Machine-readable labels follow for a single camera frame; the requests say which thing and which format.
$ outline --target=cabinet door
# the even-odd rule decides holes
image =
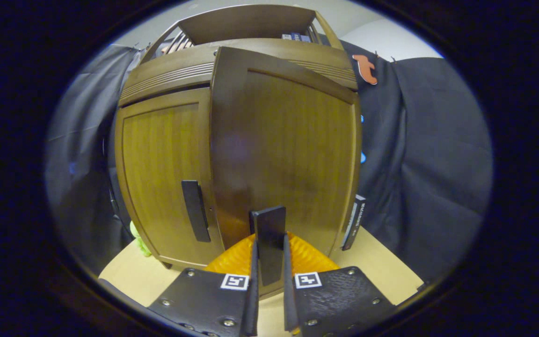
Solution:
[[[132,220],[152,254],[203,267],[223,251],[213,213],[209,88],[186,90],[118,111],[118,179]],[[182,180],[201,186],[211,242],[197,241]]]
[[[249,233],[249,211],[284,205],[286,230],[328,256],[339,249],[357,191],[357,94],[287,60],[229,47],[218,49],[211,81],[225,247]]]

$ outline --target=orange textured pad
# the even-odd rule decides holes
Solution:
[[[333,271],[339,269],[338,265],[319,250],[300,237],[288,232],[291,243],[292,273],[311,273],[317,271]],[[215,273],[230,273],[250,275],[251,250],[255,242],[255,234],[245,237],[237,244],[228,248],[205,267],[204,271]]]

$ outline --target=cabinet handle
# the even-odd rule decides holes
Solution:
[[[190,226],[199,242],[211,242],[207,231],[207,217],[205,216],[205,205],[203,204],[203,194],[198,181],[182,181],[182,195],[184,204],[189,214]]]

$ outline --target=book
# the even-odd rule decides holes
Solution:
[[[342,250],[346,251],[351,248],[357,232],[361,226],[361,218],[363,217],[363,209],[365,209],[365,198],[357,194],[355,196],[355,203],[353,204],[353,211],[351,211],[349,225],[347,226],[344,239],[342,240]]]

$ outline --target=green toy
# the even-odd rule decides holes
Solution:
[[[137,245],[141,249],[141,252],[144,256],[151,256],[151,251],[147,248],[145,243],[143,242],[143,239],[141,239],[141,235],[138,234],[137,228],[134,226],[134,222],[130,222],[130,232],[132,233],[133,237],[137,238]]]

